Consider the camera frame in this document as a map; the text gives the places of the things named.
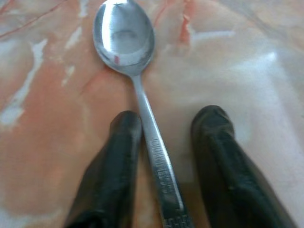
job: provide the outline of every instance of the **marble surface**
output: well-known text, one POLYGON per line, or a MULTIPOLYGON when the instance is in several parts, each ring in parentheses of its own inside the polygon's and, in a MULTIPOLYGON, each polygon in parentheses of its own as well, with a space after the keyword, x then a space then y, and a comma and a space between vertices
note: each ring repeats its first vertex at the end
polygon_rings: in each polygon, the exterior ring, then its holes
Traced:
MULTIPOLYGON (((110 121, 137 110, 131 82, 92 41, 102 0, 0 0, 1 228, 61 227, 110 121)), ((190 123, 222 106, 237 140, 304 228, 304 2, 138 0, 155 26, 143 74, 197 227, 208 227, 190 123)), ((134 228, 160 227, 140 155, 134 228)))

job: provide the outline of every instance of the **orange marble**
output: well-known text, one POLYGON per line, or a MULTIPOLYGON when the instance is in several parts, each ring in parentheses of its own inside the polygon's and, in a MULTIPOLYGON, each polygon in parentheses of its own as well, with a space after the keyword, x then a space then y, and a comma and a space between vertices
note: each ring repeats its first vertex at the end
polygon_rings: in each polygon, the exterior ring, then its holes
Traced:
MULTIPOLYGON (((92 25, 102 0, 0 0, 1 228, 61 227, 110 121, 137 110, 105 67, 92 25)), ((222 106, 237 140, 304 228, 304 2, 138 0, 156 54, 143 83, 197 227, 208 227, 190 123, 222 106)), ((134 228, 160 227, 146 152, 134 228)))

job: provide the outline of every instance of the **spoon handle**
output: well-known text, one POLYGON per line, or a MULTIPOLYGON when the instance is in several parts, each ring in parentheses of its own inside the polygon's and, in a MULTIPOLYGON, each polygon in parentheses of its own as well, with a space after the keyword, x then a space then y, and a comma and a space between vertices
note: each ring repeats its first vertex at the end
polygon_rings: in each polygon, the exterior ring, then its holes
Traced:
POLYGON ((132 81, 139 103, 143 132, 155 179, 164 227, 191 228, 193 227, 192 221, 184 205, 171 161, 148 98, 143 90, 141 76, 132 77, 132 81))

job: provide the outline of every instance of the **spoon bowl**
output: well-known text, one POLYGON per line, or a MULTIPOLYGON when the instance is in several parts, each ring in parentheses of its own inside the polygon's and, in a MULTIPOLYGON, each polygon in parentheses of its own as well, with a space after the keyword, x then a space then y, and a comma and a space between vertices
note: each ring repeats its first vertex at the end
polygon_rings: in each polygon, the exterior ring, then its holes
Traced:
POLYGON ((112 69, 128 76, 139 75, 152 59, 153 26, 134 1, 108 0, 96 14, 93 40, 100 58, 112 69))

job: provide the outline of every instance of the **spoon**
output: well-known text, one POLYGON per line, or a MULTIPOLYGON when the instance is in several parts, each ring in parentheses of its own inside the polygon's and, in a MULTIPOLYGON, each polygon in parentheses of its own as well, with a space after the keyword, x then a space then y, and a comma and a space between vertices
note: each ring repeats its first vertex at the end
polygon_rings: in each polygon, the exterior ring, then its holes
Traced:
POLYGON ((151 61, 155 48, 155 35, 149 18, 133 0, 107 0, 96 14, 93 40, 104 63, 128 76, 133 82, 163 226, 193 227, 166 147, 142 87, 141 72, 151 61))

